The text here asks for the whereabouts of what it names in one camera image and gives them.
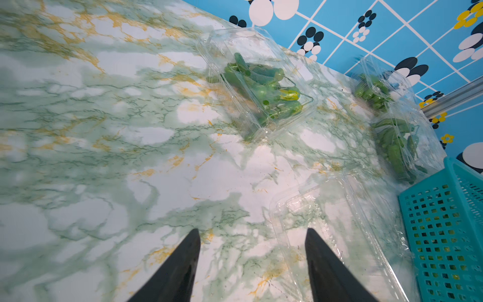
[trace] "black oval dot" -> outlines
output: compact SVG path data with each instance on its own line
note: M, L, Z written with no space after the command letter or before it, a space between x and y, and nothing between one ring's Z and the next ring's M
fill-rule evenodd
M231 16L229 19L230 23L237 24L238 23L238 18L236 16Z
M298 44L298 45L304 45L306 41L307 41L307 37L306 37L306 36L300 36L300 37L297 39L297 44Z
M305 35L307 36L307 38L311 38L313 37L313 35L315 35L315 32L316 32L315 27L309 27L305 32Z
M324 38L324 33L323 33L323 32L321 32L321 31L318 31L318 32L316 32L316 33L315 33L315 36L313 37L313 40L314 40L315 42L319 42L319 41L321 41L323 38Z

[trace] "white oval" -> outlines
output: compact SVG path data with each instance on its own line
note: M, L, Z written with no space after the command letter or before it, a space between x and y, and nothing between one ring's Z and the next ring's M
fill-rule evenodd
M483 33L475 33L464 39L458 46L459 49L467 49L478 43L483 38Z
M313 47L313 42L308 41L304 44L303 49L305 49L305 51L310 51L312 47Z
M471 58L473 60L479 60L479 59L483 58L483 48L480 48L477 51L475 51L475 53L473 55L471 55Z
M272 3L270 0L253 0L248 15L256 26L265 26L273 17Z
M455 63L463 62L474 53L475 53L474 48L468 48L468 49L462 50L453 58L453 62Z
M297 9L298 0L277 0L273 2L273 10L280 20L290 19L295 15Z
M474 143L466 147L463 159L471 167L483 169L483 143Z
M312 53L314 55L317 55L321 50L322 50L322 48L320 47L320 45L316 45L316 46L312 47Z

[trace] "yellow flower pattern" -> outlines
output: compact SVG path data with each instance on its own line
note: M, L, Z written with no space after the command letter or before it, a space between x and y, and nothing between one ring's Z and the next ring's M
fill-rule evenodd
M461 14L459 14L457 19L457 23L455 24L454 29L460 29L462 27L470 27L478 21L478 18L483 15L483 2L479 2L474 5L471 9L465 10Z
M441 140L445 144L451 144L454 138L455 138L454 135L445 134L444 136L441 137Z

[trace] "green chili pepper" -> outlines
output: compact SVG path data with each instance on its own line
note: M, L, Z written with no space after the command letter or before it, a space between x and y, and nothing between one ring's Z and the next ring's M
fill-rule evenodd
M285 72L282 68L273 68L264 64L248 64L248 67L252 72L273 77L277 81L281 81L285 76Z
M408 149L409 152L411 153L412 158L416 158L417 156L417 151L416 148L418 147L418 142L419 142L419 137L416 135L410 135L408 137Z
M282 87L278 90L280 93L275 94L278 101L296 101L300 98L300 90L295 87Z
M245 75L250 76L251 75L251 72L248 69L248 65L246 64L246 62L243 59L242 55L240 53L235 53L234 56L235 56L235 62L237 62L238 68L240 69L240 71L242 73L244 73Z
M414 131L414 125L412 124L407 124L406 121L399 119L399 118L385 118L382 121L372 124L373 128L378 128L382 126L389 126L389 125L395 125L399 128L399 131L403 133L408 133Z

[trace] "blue tile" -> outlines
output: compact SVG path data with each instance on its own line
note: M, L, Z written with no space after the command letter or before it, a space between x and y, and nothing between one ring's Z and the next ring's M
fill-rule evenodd
M439 0L417 16L410 25L426 41L433 43L458 22L456 18L470 5L469 0Z
M375 48L403 25L401 21L394 17L394 15L380 3L377 3L372 8L372 12L375 13L376 16L371 20L371 24L368 28L364 27L369 30L364 41L359 40L361 37L364 37L364 33L359 32L359 27L356 27L347 37L349 40L358 43L368 50Z
M428 49L418 57L417 65L429 66L427 72L421 77L421 81L428 85L439 81L441 78L453 72L453 69L444 63L432 50Z
M337 47L337 45L339 45L339 43L342 41L342 39L339 38L338 36L328 32L328 31L326 31L325 29L318 27L315 24L310 24L307 27L306 31L308 31L311 27L315 28L316 35L312 36L310 38L307 38L307 42L314 43L315 42L314 38L316 36L320 35L319 32L322 32L324 34L324 37L322 38L322 40L319 41L321 50L318 54L316 54L317 62L322 64L326 60L326 58L330 55L330 53ZM303 45L299 45L296 42L290 50L297 52L302 47L303 47ZM308 53L305 54L306 57L310 57L312 55L313 55L313 53L310 50L308 51ZM339 72L345 72L345 70L341 71L341 69L335 69L335 70L337 70Z
M479 59L478 61L472 63L471 65L463 68L459 72L461 72L461 74L464 75L470 81L476 80L477 78L483 75L483 59Z
M347 1L327 0L319 13L314 17L314 21L345 37L372 3L373 0L357 0L350 1L350 3Z
M409 21L433 0L386 0L386 3L404 20Z
M250 9L248 1L232 1L230 5L227 5L222 0L187 0L186 2L227 21L234 15L238 20L244 20L247 26L252 25L252 21L248 15L248 10Z
M414 90L414 93L419 93L420 91L423 91L425 89L428 89L426 86L424 86L423 84L421 83L416 83L416 85L414 85L412 87L412 89Z
M447 35L442 37L441 40L437 41L433 45L434 49L436 49L436 51L439 52L443 58L447 59L448 62L450 62L457 69L465 66L471 62L470 58L461 62L454 62L453 59L458 53L461 52L461 49L459 49L458 46L464 39L471 35L473 28L475 28L475 25L469 28L462 27L460 29L450 31Z
M315 1L315 0L302 0L298 3L297 11L301 14L306 15L307 17L312 17L315 10L319 7L323 0Z
M326 63L326 66L344 73L366 54L366 52L355 47L354 45L344 42L330 57Z
M306 23L307 20L299 15L295 15L288 20L280 20L273 15L272 20L262 28L269 32L278 45L288 48Z
M426 45L406 27L392 36L374 54L395 66L402 60L418 55Z
M432 87L436 90L441 91L444 94L449 94L453 90L460 88L461 86L465 85L467 82L463 80L461 76L456 73L453 73L449 77L440 82L437 82Z

